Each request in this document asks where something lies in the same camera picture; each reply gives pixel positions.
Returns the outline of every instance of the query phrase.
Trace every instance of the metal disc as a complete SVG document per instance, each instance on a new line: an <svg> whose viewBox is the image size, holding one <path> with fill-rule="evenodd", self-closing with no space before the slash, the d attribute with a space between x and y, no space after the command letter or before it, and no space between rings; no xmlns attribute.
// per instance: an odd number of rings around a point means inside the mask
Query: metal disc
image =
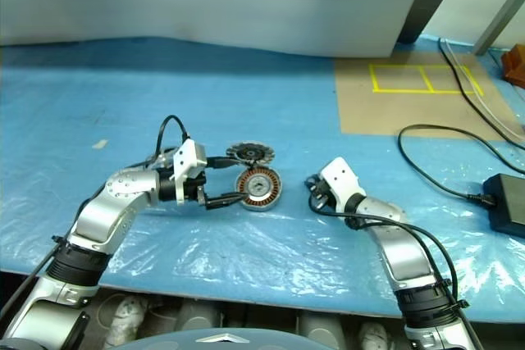
<svg viewBox="0 0 525 350"><path fill-rule="evenodd" d="M235 182L235 189L249 196L240 203L251 211L266 211L281 196L281 178L267 167L253 167L242 172Z"/></svg>
<svg viewBox="0 0 525 350"><path fill-rule="evenodd" d="M273 149L263 143L256 141L245 141L236 143L226 150L226 155L235 157L249 166L265 165L275 157Z"/></svg>

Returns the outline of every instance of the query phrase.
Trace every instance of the copper winding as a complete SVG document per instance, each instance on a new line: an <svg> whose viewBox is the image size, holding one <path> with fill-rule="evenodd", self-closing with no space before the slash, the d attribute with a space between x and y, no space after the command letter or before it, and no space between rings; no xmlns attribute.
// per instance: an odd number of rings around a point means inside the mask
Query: copper winding
<svg viewBox="0 0 525 350"><path fill-rule="evenodd" d="M254 201L249 196L244 199L244 202L246 202L249 205L253 206L265 206L276 199L277 195L279 194L279 188L280 188L280 182L279 179L276 177L275 173L272 170L268 170L264 167L255 167L250 170L247 170L237 181L237 190L239 190L241 193L246 191L246 181L249 180L253 175L256 174L264 174L266 175L270 181L272 182L272 190L270 192L270 195L261 201Z"/></svg>

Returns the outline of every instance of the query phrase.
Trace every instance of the black power brick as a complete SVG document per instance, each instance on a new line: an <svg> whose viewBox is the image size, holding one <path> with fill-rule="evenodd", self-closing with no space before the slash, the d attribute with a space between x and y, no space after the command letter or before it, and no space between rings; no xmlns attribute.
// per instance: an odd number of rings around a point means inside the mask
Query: black power brick
<svg viewBox="0 0 525 350"><path fill-rule="evenodd" d="M491 228L525 238L525 179L498 174L483 183L483 191L496 200L489 209Z"/></svg>

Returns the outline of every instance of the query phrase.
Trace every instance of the white wall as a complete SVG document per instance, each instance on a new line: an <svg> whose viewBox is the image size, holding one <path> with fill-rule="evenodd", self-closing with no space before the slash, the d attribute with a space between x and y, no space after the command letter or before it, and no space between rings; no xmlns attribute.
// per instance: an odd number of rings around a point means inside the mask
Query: white wall
<svg viewBox="0 0 525 350"><path fill-rule="evenodd" d="M475 43L505 0L444 0L423 33ZM495 46L525 43L525 7L522 7Z"/></svg>
<svg viewBox="0 0 525 350"><path fill-rule="evenodd" d="M0 0L2 43L162 36L388 57L413 0Z"/></svg>

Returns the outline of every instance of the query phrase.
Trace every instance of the blue table surface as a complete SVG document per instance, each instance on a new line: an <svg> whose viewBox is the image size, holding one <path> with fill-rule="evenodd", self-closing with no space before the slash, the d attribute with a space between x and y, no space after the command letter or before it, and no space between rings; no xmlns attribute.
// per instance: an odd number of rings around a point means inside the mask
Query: blue table surface
<svg viewBox="0 0 525 350"><path fill-rule="evenodd" d="M415 47L398 47L411 48L435 51L436 43L420 39ZM494 60L479 62L524 116L525 101L499 79ZM403 207L412 223L448 248L461 296L472 305L470 318L525 321L524 240L491 231L482 208L430 187L404 162L394 136L342 134L330 58L113 39L3 48L1 78L3 270L31 271L82 200L112 172L151 154L160 122L174 113L209 156L243 140L273 146L271 166L284 182L281 200L263 213L240 206L205 211L194 203L149 208L102 284L399 315L366 233L308 209L304 179L342 156L368 194ZM170 127L165 143L177 144L180 134ZM102 139L105 148L92 148ZM520 151L495 145L523 166ZM407 149L453 189L479 193L480 183L495 173L516 175L467 140L408 138ZM241 170L209 170L208 194L232 190ZM445 272L443 259L437 260Z"/></svg>

